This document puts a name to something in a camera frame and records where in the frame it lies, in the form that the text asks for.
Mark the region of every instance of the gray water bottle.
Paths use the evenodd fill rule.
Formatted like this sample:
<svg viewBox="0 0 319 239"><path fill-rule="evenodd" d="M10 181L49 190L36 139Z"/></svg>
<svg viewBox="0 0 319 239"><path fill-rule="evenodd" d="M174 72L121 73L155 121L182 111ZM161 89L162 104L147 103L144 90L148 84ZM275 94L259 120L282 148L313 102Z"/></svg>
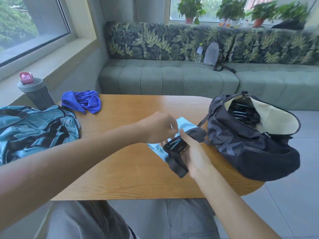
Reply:
<svg viewBox="0 0 319 239"><path fill-rule="evenodd" d="M45 83L40 78L35 78L32 73L20 73L21 82L18 88L26 94L39 110L46 110L55 105Z"/></svg>

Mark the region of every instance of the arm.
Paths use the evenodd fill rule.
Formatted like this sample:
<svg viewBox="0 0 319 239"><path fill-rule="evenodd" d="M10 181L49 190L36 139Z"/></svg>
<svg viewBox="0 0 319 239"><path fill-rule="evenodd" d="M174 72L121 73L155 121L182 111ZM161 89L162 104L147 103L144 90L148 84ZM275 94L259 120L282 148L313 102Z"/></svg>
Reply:
<svg viewBox="0 0 319 239"><path fill-rule="evenodd" d="M0 231L45 204L121 148L139 142L159 143L176 133L176 120L167 113L156 112L137 123L49 148L0 167Z"/></svg>
<svg viewBox="0 0 319 239"><path fill-rule="evenodd" d="M207 198L229 238L281 238L230 187L201 145L183 130L180 134L190 146L183 154L189 175Z"/></svg>

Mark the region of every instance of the green sofa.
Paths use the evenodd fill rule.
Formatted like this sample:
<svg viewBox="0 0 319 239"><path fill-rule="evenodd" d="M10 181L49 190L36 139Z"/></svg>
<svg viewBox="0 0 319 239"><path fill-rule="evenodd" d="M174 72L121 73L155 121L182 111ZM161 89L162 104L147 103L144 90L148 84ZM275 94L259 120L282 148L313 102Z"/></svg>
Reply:
<svg viewBox="0 0 319 239"><path fill-rule="evenodd" d="M110 60L100 74L105 94L214 98L248 90L288 110L319 110L319 37L278 29L107 22ZM237 73L195 63L219 44L219 61Z"/></svg>

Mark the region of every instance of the wooden table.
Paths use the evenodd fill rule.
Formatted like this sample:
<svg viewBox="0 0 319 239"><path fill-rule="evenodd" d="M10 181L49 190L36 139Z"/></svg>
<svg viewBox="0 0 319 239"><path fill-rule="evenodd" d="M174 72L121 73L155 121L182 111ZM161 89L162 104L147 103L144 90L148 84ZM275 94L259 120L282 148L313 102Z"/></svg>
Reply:
<svg viewBox="0 0 319 239"><path fill-rule="evenodd" d="M77 112L82 137L94 136L137 122L156 111L198 124L208 113L211 99L196 96L100 95L102 110L92 115ZM264 183L243 177L213 147L202 147L217 170L240 195ZM78 178L53 200L202 198L194 180L180 179L146 144L123 148Z"/></svg>

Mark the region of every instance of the palm leaf pattern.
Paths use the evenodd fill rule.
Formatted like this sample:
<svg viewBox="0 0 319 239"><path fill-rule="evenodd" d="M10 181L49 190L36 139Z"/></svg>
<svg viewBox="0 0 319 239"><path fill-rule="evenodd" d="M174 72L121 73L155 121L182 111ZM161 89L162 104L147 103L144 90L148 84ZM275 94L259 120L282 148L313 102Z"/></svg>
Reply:
<svg viewBox="0 0 319 239"><path fill-rule="evenodd" d="M222 62L319 65L319 36L306 31L107 22L104 35L113 59L194 61L217 42Z"/></svg>

